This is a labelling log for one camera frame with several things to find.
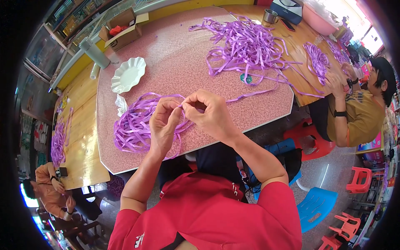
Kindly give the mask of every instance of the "black pants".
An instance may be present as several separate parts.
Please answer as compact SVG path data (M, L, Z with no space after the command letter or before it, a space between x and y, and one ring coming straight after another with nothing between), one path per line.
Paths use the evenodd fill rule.
M325 98L321 98L316 102L310 103L308 105L308 109L310 110L312 123L317 129L317 132L324 140L331 142L328 133L326 131L326 128L328 126L328 111L329 111L328 96L326 96Z
M201 148L196 151L197 170L206 174L221 176L237 183L239 184L239 190L244 193L246 188L236 165L236 155L237 153L233 148L222 142ZM189 172L192 172L192 169L183 155L163 161L158 172L160 190L167 181L175 180L181 174Z
M95 202L89 202L84 198L81 188L73 189L72 197L76 202L75 209L87 219L96 220L103 213Z

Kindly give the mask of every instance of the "red t-shirt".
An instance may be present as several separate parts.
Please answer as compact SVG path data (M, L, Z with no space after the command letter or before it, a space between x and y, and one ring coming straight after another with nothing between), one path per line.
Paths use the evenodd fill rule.
M159 250L174 242L177 232L199 250L302 247L293 192L281 182L265 186L257 204L239 201L239 185L200 172L179 176L161 193L160 202L143 214L118 213L109 250Z

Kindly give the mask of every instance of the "hand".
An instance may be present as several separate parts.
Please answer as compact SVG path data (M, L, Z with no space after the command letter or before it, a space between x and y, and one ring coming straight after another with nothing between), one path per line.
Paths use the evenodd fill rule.
M179 105L173 97L161 98L150 118L150 151L161 153L163 158L172 147L175 129L182 113Z
M335 98L344 98L344 91L343 91L343 85L340 82L340 78L330 72L327 72L325 74L326 77L326 85L330 90L332 91L332 94Z
M67 207L67 211L68 213L72 213L74 211L75 208L75 200L72 196L68 196L67 198L67 202L65 203L66 207Z
M342 70L346 71L346 75L350 78L352 82L357 80L356 72L354 71L353 66L351 66L348 62L342 63Z
M203 103L206 106L204 113L200 113L194 106ZM232 139L240 132L235 126L226 107L225 99L219 95L198 90L186 97L182 102L186 117L196 123L204 132L231 146Z
M51 180L51 184L53 184L54 189L60 194L65 194L64 185L56 179Z

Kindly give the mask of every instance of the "cardboard box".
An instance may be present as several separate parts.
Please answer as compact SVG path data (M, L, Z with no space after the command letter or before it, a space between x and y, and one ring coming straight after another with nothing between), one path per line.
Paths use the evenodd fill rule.
M138 24L147 20L149 20L148 13L136 16L133 9L129 8L106 22L109 29L116 26L129 26L129 28L113 37L110 35L110 31L103 26L99 32L99 37L106 42L104 47L110 46L113 51L117 51L142 36L142 29Z

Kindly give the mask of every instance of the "floor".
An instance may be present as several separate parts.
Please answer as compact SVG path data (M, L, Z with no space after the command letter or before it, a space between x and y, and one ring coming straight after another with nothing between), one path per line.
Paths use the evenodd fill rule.
M302 118L307 117L309 117L307 108L293 106L292 113L289 116L249 131L246 135L259 145L275 144L283 140L284 131L291 129L294 125L298 124ZM352 202L352 197L346 191L345 185L348 184L352 178L351 166L362 166L362 162L355 156L354 152L355 148L336 147L327 156L302 162L301 172L303 177L300 179L300 182L303 186L310 188L316 186L338 193L338 199L332 212L318 226L302 235L303 250L318 249L322 244L322 236L332 233L328 227L337 223L334 216L346 210ZM296 203L299 204L307 193L301 190L296 183L293 184L291 188ZM148 200L148 209L158 203L160 200L159 193L158 183L156 182ZM248 200L250 203L256 203L252 194L248 196ZM119 207L119 201L107 202L103 200L101 203L100 208L103 214L101 214L97 220L104 230L105 242L107 242L110 237Z

